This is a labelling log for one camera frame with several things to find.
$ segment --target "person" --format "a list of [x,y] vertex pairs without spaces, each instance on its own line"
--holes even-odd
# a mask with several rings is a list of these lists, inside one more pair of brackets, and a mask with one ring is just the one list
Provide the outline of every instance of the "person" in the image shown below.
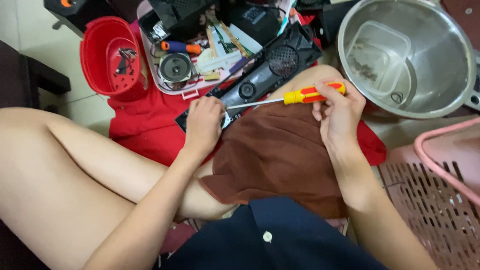
[[[341,95],[325,83],[346,85]],[[332,67],[307,69],[269,98],[315,83],[321,136],[348,207],[357,247],[285,197],[253,200],[212,221],[161,269],[436,269],[362,154],[364,97]],[[0,110],[0,219],[53,270],[151,269],[174,219],[218,220],[199,184],[221,135],[220,100],[192,101],[186,141],[167,168],[61,116]]]

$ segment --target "right hand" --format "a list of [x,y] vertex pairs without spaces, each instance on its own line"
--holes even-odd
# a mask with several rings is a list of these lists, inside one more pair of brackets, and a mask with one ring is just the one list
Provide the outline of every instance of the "right hand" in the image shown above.
[[[326,83],[340,82],[345,85],[345,95]],[[346,143],[357,144],[357,126],[365,98],[347,80],[323,79],[315,84],[318,93],[327,98],[324,103],[315,102],[312,114],[320,123],[322,140],[327,147],[340,147]]]
[[190,153],[205,158],[212,152],[220,135],[220,123],[225,115],[225,107],[215,97],[201,97],[190,103],[187,117],[185,145]]

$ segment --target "metal pot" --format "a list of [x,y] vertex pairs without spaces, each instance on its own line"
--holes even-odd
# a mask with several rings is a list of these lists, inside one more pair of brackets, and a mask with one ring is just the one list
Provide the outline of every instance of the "metal pot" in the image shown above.
[[[386,96],[369,91],[346,58],[352,40],[367,21],[381,23],[411,41],[398,83]],[[442,117],[462,106],[475,84],[477,68],[470,41],[447,13],[427,0],[360,1],[340,26],[337,50],[341,72],[369,101],[366,112],[375,115]]]

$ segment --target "left hand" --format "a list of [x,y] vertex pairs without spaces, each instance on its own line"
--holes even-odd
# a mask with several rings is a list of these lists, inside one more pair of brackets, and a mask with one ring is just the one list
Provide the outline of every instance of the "left hand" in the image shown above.
[[192,101],[183,148],[197,152],[204,158],[210,154],[222,134],[220,123],[224,115],[225,107],[215,97],[201,97]]

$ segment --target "yellow screwdriver handle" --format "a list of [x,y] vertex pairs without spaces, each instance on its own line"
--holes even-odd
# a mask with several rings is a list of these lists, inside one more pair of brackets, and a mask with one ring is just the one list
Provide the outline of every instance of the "yellow screwdriver handle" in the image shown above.
[[[335,88],[342,95],[345,94],[345,85],[343,83],[328,83],[326,84]],[[287,92],[283,94],[283,102],[285,104],[293,103],[312,103],[315,101],[325,101],[326,97],[320,95],[315,89],[315,86],[307,86],[297,91]]]

